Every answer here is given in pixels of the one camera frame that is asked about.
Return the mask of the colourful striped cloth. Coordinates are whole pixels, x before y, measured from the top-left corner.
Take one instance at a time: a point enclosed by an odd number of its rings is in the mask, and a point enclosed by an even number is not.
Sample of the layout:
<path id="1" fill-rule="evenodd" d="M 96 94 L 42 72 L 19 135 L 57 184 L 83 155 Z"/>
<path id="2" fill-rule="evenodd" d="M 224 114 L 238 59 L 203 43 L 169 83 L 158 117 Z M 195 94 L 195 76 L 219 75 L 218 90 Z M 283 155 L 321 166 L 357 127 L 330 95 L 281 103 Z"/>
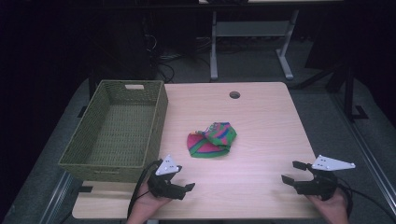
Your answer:
<path id="1" fill-rule="evenodd" d="M 194 131 L 187 137 L 187 149 L 193 158 L 216 158 L 227 155 L 237 136 L 229 122 L 214 122 L 204 131 Z"/>

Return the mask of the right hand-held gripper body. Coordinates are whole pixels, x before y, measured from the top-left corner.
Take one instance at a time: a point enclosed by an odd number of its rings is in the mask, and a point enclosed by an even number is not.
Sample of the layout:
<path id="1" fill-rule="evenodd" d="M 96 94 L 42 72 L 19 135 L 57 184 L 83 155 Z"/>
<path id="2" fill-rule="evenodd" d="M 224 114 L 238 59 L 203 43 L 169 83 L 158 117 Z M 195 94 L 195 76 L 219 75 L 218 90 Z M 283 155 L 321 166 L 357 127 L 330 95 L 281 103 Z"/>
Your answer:
<path id="1" fill-rule="evenodd" d="M 313 179 L 309 181 L 295 181 L 294 188 L 298 194 L 316 195 L 322 201 L 329 200 L 338 186 L 338 177 L 334 171 L 354 169 L 354 162 L 339 161 L 337 159 L 319 155 L 312 165 Z"/>

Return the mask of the black metal stand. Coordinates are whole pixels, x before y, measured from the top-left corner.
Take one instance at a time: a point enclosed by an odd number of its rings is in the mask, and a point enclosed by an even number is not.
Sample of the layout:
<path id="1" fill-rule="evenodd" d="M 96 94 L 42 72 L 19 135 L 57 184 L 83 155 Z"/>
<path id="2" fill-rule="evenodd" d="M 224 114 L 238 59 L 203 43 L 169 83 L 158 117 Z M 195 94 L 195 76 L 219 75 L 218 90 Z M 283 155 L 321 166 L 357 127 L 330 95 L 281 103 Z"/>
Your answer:
<path id="1" fill-rule="evenodd" d="M 368 119 L 369 117 L 363 107 L 361 105 L 353 104 L 354 71 L 353 67 L 347 62 L 338 62 L 318 74 L 313 75 L 307 80 L 291 86 L 290 90 L 305 89 L 327 76 L 330 76 L 330 79 L 325 86 L 325 90 L 328 93 L 337 93 L 342 87 L 345 87 L 343 111 L 347 119 L 351 122 L 354 122 L 356 119 Z"/>

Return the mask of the grey metal floor rail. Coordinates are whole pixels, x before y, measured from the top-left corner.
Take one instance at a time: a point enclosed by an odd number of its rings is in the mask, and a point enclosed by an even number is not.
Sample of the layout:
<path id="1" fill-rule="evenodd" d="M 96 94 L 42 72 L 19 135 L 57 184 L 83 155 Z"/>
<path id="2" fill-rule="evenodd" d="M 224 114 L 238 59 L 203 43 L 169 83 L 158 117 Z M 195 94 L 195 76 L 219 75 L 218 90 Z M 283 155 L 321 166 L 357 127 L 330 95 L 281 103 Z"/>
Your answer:
<path id="1" fill-rule="evenodd" d="M 62 172 L 60 179 L 58 180 L 53 192 L 50 195 L 49 202 L 39 220 L 39 224 L 53 223 L 59 212 L 59 209 L 62 206 L 64 197 L 70 187 L 72 180 L 73 177 L 69 173 Z"/>
<path id="2" fill-rule="evenodd" d="M 396 219 L 396 187 L 393 186 L 357 126 L 357 121 L 368 120 L 368 115 L 361 105 L 353 105 L 351 109 L 346 109 L 346 100 L 335 94 L 331 94 L 330 98 L 357 142 L 362 158 L 388 204 L 390 217 Z"/>

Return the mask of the person's left hand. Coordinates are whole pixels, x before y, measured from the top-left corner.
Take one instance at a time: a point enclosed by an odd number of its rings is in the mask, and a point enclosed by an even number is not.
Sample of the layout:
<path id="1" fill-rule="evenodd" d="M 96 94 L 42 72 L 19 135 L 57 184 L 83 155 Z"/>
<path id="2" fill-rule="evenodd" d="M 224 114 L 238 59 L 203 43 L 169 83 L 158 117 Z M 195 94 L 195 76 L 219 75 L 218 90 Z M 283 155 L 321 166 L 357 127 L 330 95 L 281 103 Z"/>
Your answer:
<path id="1" fill-rule="evenodd" d="M 138 191 L 139 198 L 135 201 L 131 215 L 127 218 L 126 224 L 146 224 L 155 213 L 171 202 L 168 198 L 157 198 L 149 192 L 149 186 L 144 183 Z"/>

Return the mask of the person's right hand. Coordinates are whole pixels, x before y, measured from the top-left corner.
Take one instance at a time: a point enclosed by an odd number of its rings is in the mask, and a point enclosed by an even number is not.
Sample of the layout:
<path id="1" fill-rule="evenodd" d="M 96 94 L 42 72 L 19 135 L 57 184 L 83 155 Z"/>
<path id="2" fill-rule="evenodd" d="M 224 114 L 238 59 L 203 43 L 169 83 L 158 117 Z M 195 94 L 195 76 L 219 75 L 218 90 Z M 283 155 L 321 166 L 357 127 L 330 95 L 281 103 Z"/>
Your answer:
<path id="1" fill-rule="evenodd" d="M 346 195 L 340 189 L 336 189 L 333 196 L 327 201 L 322 201 L 319 196 L 315 195 L 306 195 L 306 198 L 316 207 L 328 224 L 349 224 Z"/>

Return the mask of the grey metal desk frame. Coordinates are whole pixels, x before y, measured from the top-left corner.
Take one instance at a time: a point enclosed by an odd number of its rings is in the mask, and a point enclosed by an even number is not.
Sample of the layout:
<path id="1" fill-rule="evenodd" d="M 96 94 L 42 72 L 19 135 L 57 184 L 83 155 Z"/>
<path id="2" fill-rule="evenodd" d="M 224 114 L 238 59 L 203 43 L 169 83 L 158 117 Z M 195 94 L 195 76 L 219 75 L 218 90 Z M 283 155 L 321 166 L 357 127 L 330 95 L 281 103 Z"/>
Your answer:
<path id="1" fill-rule="evenodd" d="M 286 80 L 293 80 L 286 53 L 297 22 L 299 10 L 291 13 L 288 21 L 219 21 L 217 12 L 212 13 L 211 22 L 211 51 L 210 51 L 210 78 L 217 80 L 217 38 L 218 37 L 284 37 L 281 48 L 276 50 L 276 57 L 281 65 Z"/>

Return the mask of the green woven basket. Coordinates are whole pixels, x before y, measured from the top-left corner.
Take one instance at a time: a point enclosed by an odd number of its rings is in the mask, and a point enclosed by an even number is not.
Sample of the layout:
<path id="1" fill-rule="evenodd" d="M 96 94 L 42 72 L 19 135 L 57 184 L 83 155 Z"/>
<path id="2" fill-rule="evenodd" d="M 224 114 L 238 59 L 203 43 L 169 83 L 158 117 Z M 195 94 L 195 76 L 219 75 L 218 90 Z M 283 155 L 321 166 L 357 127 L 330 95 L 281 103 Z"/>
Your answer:
<path id="1" fill-rule="evenodd" d="M 159 80 L 101 81 L 59 165 L 84 181 L 137 181 L 159 157 L 167 106 Z"/>

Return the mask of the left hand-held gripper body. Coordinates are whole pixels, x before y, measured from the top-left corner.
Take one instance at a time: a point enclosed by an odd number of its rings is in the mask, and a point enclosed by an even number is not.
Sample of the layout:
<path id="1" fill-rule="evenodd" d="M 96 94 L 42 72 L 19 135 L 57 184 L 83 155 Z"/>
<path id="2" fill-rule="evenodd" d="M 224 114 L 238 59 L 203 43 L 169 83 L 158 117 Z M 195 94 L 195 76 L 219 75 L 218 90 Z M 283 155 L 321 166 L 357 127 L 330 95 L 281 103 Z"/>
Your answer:
<path id="1" fill-rule="evenodd" d="M 148 190 L 155 197 L 172 200 L 183 200 L 186 195 L 184 187 L 171 183 L 170 175 L 177 171 L 178 166 L 170 155 L 159 160 L 159 166 L 148 178 Z"/>

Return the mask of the black computer tower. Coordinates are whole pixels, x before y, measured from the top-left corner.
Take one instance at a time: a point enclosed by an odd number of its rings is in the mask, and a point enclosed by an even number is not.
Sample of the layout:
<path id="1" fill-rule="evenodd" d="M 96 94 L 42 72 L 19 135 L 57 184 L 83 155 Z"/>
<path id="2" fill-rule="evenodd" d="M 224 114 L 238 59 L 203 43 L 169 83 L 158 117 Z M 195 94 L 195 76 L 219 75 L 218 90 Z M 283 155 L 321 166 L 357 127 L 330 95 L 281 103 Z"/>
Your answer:
<path id="1" fill-rule="evenodd" d="M 100 78 L 155 78 L 142 24 L 133 14 L 96 14 L 86 24 L 86 36 L 90 66 Z"/>

